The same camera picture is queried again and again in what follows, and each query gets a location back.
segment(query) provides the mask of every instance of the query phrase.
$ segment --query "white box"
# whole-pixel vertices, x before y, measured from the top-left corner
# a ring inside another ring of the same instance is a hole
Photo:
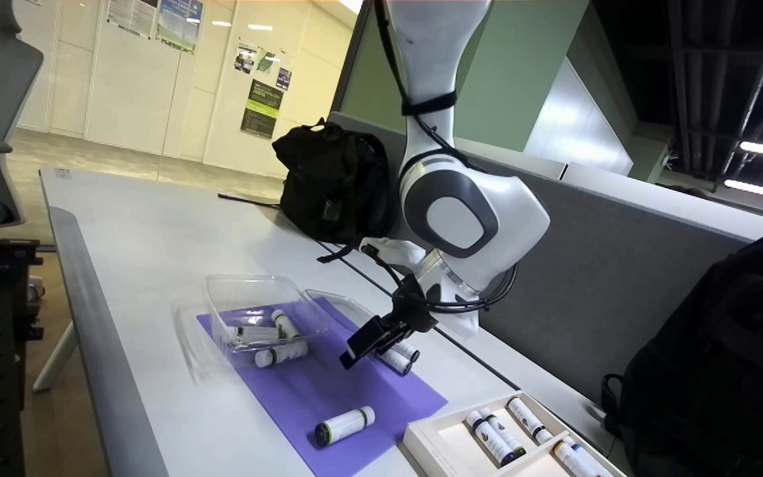
[[[523,398],[523,402],[542,418],[542,424],[555,434],[543,444],[526,434],[526,428],[515,422],[506,402],[513,398]],[[513,436],[518,436],[526,448],[526,455],[497,465],[475,434],[466,428],[466,414],[486,408],[490,410]],[[626,477],[613,461],[607,461],[596,448],[591,448],[583,436],[577,436],[571,427],[565,427],[555,414],[548,414],[539,399],[515,393],[482,406],[460,408],[446,415],[433,415],[425,422],[409,424],[407,450],[414,463],[421,465],[429,477],[449,475],[497,475],[497,477],[571,477],[571,471],[552,455],[555,444],[562,440],[573,440],[583,444],[609,475]]]

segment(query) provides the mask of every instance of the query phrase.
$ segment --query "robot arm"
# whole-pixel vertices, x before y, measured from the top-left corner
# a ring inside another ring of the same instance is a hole
[[[409,116],[401,212],[433,251],[409,255],[418,261],[416,267],[409,261],[414,272],[399,280],[395,310],[351,338],[342,355],[347,369],[450,316],[436,305],[477,302],[490,280],[515,267],[548,227],[546,210],[520,178],[473,170],[453,147],[457,71],[487,4],[490,0],[387,0],[387,4],[377,0],[381,41]],[[387,14],[407,80],[393,60],[393,39],[381,22]],[[477,310],[457,317],[477,324]]]

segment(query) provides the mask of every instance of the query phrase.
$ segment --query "table surface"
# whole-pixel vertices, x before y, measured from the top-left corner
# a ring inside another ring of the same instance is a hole
[[[322,265],[327,248],[277,210],[209,191],[78,170],[42,170],[42,185],[112,475],[310,475],[240,377],[191,377],[173,310],[201,298],[207,275],[286,275],[361,325],[389,310],[385,275],[358,255]],[[414,371],[444,393],[446,410],[518,383],[609,444],[583,395],[487,332],[444,329],[453,341],[414,336],[425,355]],[[416,471],[393,448],[363,475]]]

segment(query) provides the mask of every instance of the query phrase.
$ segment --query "purple mat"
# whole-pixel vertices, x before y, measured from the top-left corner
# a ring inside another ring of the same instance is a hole
[[[226,353],[226,357],[316,475],[355,475],[399,444],[412,422],[444,408],[446,398],[418,377],[399,377],[379,361],[363,361],[352,371],[346,371],[339,353],[352,336],[355,324],[328,298],[316,298],[316,305],[332,324],[328,332],[310,344],[307,357],[277,369],[254,369],[249,366],[249,355]],[[307,302],[278,306],[293,316],[301,332],[307,329],[316,316]],[[332,448],[312,444],[316,424],[358,406],[373,406],[373,427]]]

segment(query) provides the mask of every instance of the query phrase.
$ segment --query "tray with white items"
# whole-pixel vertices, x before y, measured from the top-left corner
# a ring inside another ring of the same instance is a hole
[[[626,477],[523,393],[414,422],[407,432],[407,450],[433,477]]]

